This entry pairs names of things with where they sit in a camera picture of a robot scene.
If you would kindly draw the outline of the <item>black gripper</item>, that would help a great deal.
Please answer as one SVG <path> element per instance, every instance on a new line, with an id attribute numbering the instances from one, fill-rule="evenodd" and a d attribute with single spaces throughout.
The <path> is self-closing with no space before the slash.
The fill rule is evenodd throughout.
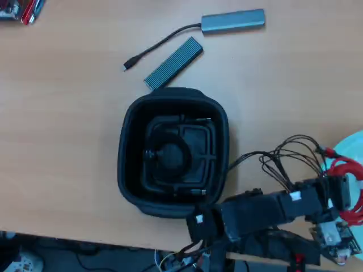
<path id="1" fill-rule="evenodd" d="M 314 188 L 319 201 L 320 211 L 305 216 L 306 222 L 334 222 L 339 217 L 338 209 L 328 207 L 328 200 L 335 192 L 336 185 L 340 184 L 341 210 L 347 210 L 351 206 L 351 195 L 349 190 L 349 178 L 347 175 L 341 177 L 318 177 L 305 180 L 305 185 Z"/>

